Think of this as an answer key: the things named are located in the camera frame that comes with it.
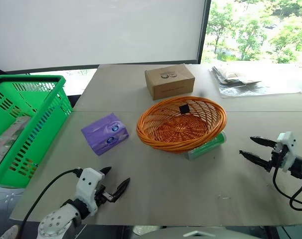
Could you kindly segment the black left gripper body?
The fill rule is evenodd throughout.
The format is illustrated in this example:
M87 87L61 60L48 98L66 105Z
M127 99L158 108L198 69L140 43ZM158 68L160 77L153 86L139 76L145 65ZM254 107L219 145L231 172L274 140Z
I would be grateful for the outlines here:
M117 201L117 197L106 192L106 187L104 185L100 185L94 195L94 200L96 202L97 207L105 204L106 202L114 203Z

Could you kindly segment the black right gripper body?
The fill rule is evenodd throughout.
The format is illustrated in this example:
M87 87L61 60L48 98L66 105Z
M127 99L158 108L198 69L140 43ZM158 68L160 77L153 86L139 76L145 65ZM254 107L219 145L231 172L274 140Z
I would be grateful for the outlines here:
M271 152L271 159L269 161L268 172L274 168L281 168L284 157L288 152L288 147L282 143L278 142L268 142L268 147L271 147L273 150Z

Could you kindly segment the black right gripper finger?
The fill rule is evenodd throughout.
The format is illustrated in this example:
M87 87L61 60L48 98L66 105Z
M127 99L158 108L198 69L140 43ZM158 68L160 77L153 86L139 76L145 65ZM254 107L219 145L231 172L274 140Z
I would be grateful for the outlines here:
M240 150L239 153L250 162L264 168L267 172L270 172L271 168L273 167L271 161L263 160L259 156L250 152Z
M277 144L273 140L270 140L270 139L267 139L267 138L264 138L264 137L260 137L260 136L251 136L250 139L253 142L255 142L259 145L266 146L266 147L271 147L271 148L274 148Z

